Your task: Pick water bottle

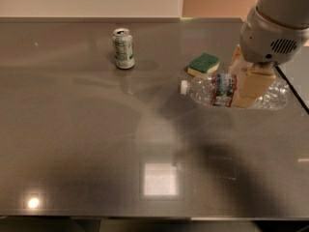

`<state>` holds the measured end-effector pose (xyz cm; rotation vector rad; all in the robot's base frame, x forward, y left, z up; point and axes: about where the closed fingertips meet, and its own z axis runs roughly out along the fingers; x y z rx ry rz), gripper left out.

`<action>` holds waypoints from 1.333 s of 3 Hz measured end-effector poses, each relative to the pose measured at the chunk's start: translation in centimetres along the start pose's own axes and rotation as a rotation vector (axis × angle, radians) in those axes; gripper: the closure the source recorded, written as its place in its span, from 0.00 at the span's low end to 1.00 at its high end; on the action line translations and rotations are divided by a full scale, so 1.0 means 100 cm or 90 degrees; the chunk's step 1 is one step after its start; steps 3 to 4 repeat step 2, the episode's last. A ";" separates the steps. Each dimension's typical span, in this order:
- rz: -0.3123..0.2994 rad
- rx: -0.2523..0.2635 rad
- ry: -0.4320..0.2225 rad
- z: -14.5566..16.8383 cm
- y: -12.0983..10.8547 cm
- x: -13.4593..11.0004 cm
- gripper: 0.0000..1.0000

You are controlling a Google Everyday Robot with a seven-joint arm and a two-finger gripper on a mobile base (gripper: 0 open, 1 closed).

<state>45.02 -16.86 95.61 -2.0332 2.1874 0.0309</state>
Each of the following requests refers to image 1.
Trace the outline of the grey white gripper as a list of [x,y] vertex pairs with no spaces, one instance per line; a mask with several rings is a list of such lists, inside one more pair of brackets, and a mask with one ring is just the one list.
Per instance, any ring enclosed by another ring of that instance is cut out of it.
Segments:
[[[253,7],[240,29],[228,73],[237,76],[232,106],[250,107],[276,79],[275,64],[291,61],[308,41],[309,29],[280,25]],[[240,61],[240,56],[249,64]]]

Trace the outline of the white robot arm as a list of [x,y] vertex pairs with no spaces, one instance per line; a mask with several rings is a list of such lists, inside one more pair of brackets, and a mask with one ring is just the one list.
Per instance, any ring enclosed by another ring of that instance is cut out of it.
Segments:
[[240,29],[229,72],[238,78],[232,106],[277,110],[289,100],[274,69],[309,39],[309,0],[258,0]]

